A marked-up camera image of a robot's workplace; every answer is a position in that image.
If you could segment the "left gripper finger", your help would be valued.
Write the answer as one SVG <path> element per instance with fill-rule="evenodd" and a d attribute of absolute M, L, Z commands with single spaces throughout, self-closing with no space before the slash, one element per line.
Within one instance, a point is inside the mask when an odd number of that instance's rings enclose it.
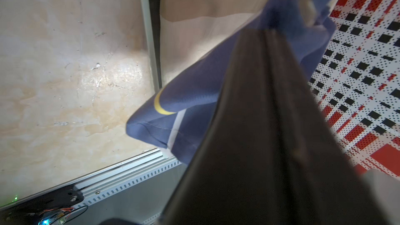
<path fill-rule="evenodd" d="M 161 225 L 385 225 L 285 38 L 245 30 Z"/>

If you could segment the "navy blue striped pillowcase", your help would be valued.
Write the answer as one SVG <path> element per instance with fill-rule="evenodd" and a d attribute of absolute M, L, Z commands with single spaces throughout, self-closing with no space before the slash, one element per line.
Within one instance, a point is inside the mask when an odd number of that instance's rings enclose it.
<path fill-rule="evenodd" d="M 276 29 L 287 39 L 307 79 L 334 33 L 331 0 L 268 0 L 199 61 L 178 74 L 127 121 L 128 136 L 165 149 L 188 164 L 204 139 L 234 46 L 246 30 Z"/>

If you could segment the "beige and grey pillowcase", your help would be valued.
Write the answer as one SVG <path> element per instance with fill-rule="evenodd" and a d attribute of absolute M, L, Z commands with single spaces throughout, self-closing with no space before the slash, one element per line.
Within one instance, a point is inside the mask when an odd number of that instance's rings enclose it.
<path fill-rule="evenodd" d="M 161 80 L 167 84 L 236 29 L 268 0 L 160 0 Z"/>

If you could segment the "mint green plastic basket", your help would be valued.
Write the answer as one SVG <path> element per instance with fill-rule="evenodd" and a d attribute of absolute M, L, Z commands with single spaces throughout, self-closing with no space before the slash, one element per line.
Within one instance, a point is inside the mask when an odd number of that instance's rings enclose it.
<path fill-rule="evenodd" d="M 150 1 L 149 0 L 141 0 L 141 7 L 142 7 L 142 15 L 143 15 L 146 43 L 147 43 L 147 48 L 148 48 L 149 60 L 150 60 L 152 83 L 153 83 L 154 91 L 158 92 L 160 89 L 160 83 L 159 83 L 159 75 L 158 75 L 158 68 L 157 68 L 157 62 L 156 62 L 156 52 L 155 52 L 154 36 L 153 36 L 153 28 L 152 28 L 152 20 L 151 20 Z"/>

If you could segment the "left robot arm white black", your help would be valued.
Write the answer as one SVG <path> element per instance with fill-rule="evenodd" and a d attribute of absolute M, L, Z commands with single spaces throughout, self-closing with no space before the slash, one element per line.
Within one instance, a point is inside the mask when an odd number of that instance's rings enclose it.
<path fill-rule="evenodd" d="M 235 44 L 205 140 L 160 225 L 392 225 L 400 184 L 350 166 L 285 38 Z"/>

